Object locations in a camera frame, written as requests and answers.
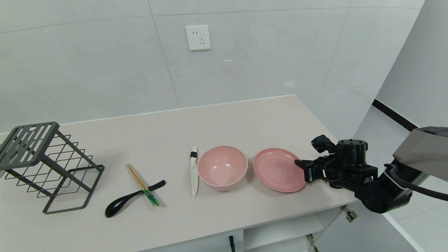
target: pink bowl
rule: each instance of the pink bowl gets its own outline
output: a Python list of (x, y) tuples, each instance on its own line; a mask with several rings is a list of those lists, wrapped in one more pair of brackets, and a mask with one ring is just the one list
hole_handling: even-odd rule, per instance
[(306, 185), (303, 170), (294, 164), (299, 159), (289, 151), (271, 148), (260, 151), (254, 159), (257, 177), (269, 188), (280, 192), (294, 192)]
[(246, 172), (246, 156), (230, 146), (218, 146), (208, 150), (198, 163), (199, 177), (217, 191), (234, 188)]

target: chopsticks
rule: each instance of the chopsticks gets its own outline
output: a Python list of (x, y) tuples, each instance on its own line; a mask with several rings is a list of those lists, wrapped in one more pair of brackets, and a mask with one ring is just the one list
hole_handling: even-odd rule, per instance
[(132, 174), (132, 177), (135, 179), (137, 184), (140, 186), (142, 191), (145, 193), (146, 197), (149, 199), (149, 201), (152, 203), (153, 206), (160, 207), (160, 203), (157, 201), (157, 199), (152, 195), (151, 191), (148, 189), (148, 187), (145, 186), (145, 183), (143, 182), (143, 179), (140, 177), (140, 175), (137, 173), (135, 168), (131, 164), (127, 164), (126, 167), (128, 168), (129, 172)]

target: table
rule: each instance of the table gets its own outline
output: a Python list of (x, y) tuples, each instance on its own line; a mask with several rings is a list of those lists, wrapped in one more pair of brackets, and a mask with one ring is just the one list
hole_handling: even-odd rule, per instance
[[(230, 230), (244, 229), (357, 201), (348, 190), (318, 181), (301, 191), (271, 190), (256, 178), (254, 156), (266, 148), (284, 148), (303, 159), (320, 154), (311, 140), (331, 132), (295, 96), (282, 96), (188, 109), (139, 114), (62, 125), (93, 161), (106, 167), (85, 209), (45, 215), (46, 199), (0, 182), (2, 251), (123, 252), (180, 243)], [(250, 161), (247, 175), (234, 189), (218, 192), (200, 181), (190, 197), (190, 150), (230, 145)], [(161, 203), (137, 199), (112, 218), (104, 216), (114, 199), (139, 190), (125, 168), (131, 163), (150, 184)]]

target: rack top slats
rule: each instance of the rack top slats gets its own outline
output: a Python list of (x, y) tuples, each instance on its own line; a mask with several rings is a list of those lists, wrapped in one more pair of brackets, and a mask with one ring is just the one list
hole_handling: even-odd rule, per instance
[(0, 170), (37, 165), (58, 129), (57, 122), (15, 127), (0, 146)]

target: wall outlet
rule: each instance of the wall outlet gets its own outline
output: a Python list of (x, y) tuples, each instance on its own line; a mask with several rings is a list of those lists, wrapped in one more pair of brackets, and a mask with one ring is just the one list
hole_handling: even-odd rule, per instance
[(208, 26), (187, 26), (186, 30), (191, 51), (211, 48)]

